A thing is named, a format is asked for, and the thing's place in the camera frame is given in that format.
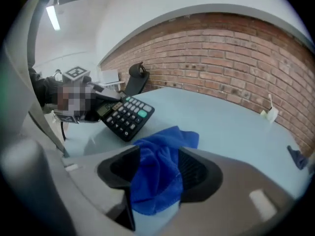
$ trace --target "black sleeve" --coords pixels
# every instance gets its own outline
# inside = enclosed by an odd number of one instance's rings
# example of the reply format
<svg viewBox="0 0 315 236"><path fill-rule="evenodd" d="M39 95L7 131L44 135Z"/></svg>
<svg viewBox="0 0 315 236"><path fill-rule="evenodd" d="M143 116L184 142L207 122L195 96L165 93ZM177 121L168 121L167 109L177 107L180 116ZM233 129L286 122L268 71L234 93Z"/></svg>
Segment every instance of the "black sleeve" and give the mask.
<svg viewBox="0 0 315 236"><path fill-rule="evenodd" d="M43 107L45 104L57 104L58 87L62 86L62 82L56 81L54 77L41 78L33 68L29 68L31 84L35 95Z"/></svg>

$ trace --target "light blue table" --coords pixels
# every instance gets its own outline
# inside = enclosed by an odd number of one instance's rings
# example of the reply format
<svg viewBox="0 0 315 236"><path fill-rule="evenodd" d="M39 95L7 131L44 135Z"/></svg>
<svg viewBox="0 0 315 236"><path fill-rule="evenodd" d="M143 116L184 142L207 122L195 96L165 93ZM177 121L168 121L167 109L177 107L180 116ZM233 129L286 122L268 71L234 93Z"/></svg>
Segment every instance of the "light blue table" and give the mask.
<svg viewBox="0 0 315 236"><path fill-rule="evenodd" d="M293 198L303 195L309 181L308 170L297 169L286 147L298 149L292 135L277 123L269 123L259 114L215 97L177 88L162 88L135 96L155 108L146 125L125 143L102 122L69 124L65 148L70 156L111 151L135 140L177 125L181 130L199 133L198 148L247 162L286 190ZM165 225L177 211L175 204L148 217L134 212L142 226L139 234L147 234L154 218L155 228Z"/></svg>

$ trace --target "calculator display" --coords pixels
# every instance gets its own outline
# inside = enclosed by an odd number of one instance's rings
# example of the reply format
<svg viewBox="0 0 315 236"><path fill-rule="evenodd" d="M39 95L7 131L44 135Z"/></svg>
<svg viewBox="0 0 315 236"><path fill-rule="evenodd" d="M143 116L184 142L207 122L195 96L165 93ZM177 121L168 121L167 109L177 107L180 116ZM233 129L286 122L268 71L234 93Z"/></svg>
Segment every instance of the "calculator display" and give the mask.
<svg viewBox="0 0 315 236"><path fill-rule="evenodd" d="M110 111L111 109L111 105L110 104L104 104L103 106L101 106L98 110L97 110L97 113L100 115L100 116L104 116L105 114L108 113L108 111Z"/></svg>

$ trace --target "fluorescent light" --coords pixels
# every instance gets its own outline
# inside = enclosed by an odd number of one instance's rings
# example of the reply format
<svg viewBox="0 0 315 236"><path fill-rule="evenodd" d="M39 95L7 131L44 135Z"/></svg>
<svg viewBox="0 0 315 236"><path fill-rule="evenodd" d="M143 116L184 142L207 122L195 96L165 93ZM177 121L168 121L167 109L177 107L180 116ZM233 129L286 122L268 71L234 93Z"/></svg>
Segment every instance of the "fluorescent light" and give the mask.
<svg viewBox="0 0 315 236"><path fill-rule="evenodd" d="M46 7L46 10L47 10L49 19L50 19L54 29L55 30L60 30L60 26L59 26L59 23L58 23L55 7L54 6L49 6L49 7Z"/></svg>

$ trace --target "blue towel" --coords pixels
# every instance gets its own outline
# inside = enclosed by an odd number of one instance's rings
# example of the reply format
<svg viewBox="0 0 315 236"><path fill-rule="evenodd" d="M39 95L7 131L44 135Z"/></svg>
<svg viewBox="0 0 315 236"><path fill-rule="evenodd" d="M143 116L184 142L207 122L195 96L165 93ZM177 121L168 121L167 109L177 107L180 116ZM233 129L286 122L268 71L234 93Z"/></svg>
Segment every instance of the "blue towel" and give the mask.
<svg viewBox="0 0 315 236"><path fill-rule="evenodd" d="M304 167L308 164L309 160L299 150L293 150L291 146L287 147L295 165L300 170L304 169Z"/></svg>
<svg viewBox="0 0 315 236"><path fill-rule="evenodd" d="M181 198L183 180L178 169L178 148L197 148L199 134L181 131L177 126L140 139L140 166L131 182L131 207L154 215Z"/></svg>

